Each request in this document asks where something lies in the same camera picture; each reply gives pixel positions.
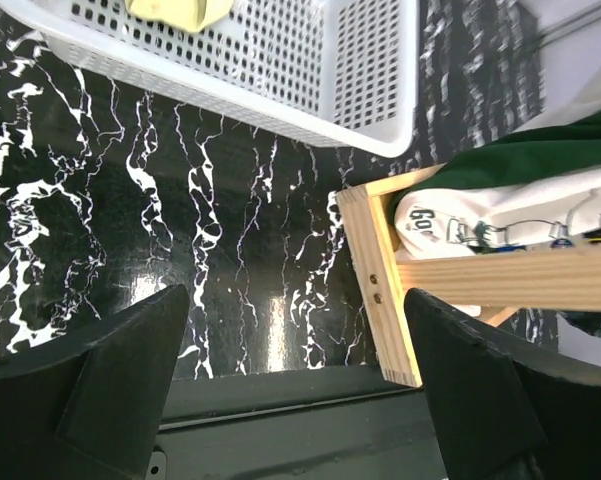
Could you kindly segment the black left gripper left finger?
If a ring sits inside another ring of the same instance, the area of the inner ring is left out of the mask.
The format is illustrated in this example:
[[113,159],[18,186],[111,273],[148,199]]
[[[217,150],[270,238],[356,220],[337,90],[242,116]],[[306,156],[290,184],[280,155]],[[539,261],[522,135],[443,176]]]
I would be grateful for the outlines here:
[[182,285],[0,358],[0,479],[146,476],[189,312]]

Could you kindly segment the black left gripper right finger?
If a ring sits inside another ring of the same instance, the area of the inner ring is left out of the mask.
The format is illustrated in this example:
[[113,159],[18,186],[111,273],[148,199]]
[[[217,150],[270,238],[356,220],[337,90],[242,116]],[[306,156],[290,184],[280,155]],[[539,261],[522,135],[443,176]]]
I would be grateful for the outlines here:
[[601,366],[413,288],[404,312],[451,479],[601,479]]

